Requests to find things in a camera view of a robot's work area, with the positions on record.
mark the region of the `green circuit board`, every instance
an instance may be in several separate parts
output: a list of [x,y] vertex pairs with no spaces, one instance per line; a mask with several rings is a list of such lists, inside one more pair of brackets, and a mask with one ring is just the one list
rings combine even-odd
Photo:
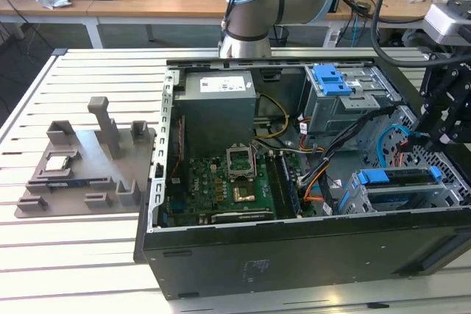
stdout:
[[[287,155],[293,180],[300,173],[296,155]],[[231,155],[231,170],[242,171],[249,168],[247,154]],[[274,213],[275,206],[270,191],[263,155],[255,157],[255,178],[231,179],[227,157],[194,158],[188,164],[188,193],[171,197],[167,210],[172,226],[194,226],[206,224],[211,215],[223,212],[269,211]],[[255,200],[237,201],[253,195]]]

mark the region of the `white sticker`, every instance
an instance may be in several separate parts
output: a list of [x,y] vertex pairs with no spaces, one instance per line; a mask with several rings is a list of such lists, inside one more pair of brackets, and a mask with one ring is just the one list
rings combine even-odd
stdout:
[[203,77],[199,82],[201,92],[245,91],[242,76]]
[[308,125],[306,123],[300,123],[300,131],[303,135],[308,134]]
[[48,187],[67,187],[67,183],[48,183]]
[[346,81],[345,84],[346,84],[347,86],[358,86],[358,87],[361,87],[361,83],[358,82],[357,80]]
[[341,180],[336,179],[333,181],[333,184],[330,186],[330,189],[338,189],[341,188]]
[[332,215],[332,207],[330,207],[329,205],[327,205],[326,203],[324,203],[322,205],[322,209],[324,210],[324,212],[327,214],[327,215]]

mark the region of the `floor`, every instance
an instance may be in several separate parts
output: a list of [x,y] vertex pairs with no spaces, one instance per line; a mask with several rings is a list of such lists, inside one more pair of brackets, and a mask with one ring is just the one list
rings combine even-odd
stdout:
[[[213,48],[219,40],[218,26],[159,25],[153,29],[157,38],[155,42],[147,40],[145,27],[142,25],[102,25],[101,31],[107,48]],[[323,28],[293,26],[288,30],[286,46],[312,47],[323,44]],[[41,24],[39,32],[54,48],[91,48],[85,27],[81,25]],[[342,39],[338,46],[352,45],[353,33],[348,30],[345,37],[349,39]],[[368,30],[364,31],[363,36],[357,37],[355,45],[370,46]],[[0,126],[24,95],[51,52],[32,28],[25,31],[23,40],[8,40],[0,46]]]

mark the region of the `gray power supply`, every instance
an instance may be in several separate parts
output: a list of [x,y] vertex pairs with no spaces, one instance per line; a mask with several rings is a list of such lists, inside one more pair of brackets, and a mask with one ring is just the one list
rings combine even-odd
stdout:
[[191,157],[225,154],[234,143],[252,139],[255,93],[250,71],[188,74],[174,104],[185,116]]

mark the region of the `aluminum extrusion table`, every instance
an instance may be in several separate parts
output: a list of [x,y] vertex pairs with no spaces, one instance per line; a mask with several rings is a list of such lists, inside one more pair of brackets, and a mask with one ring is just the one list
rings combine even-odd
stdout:
[[[390,49],[417,60],[415,49]],[[284,49],[275,55],[346,57],[371,49]],[[381,313],[471,312],[471,252],[437,274],[414,279],[331,285],[167,302],[147,265],[132,261],[138,214],[17,219],[24,192],[53,120],[97,128],[91,96],[107,96],[119,126],[145,119],[156,127],[166,59],[215,57],[208,49],[69,50],[51,57],[0,129],[0,313]],[[422,69],[404,71],[416,87]],[[316,266],[309,263],[303,266]]]

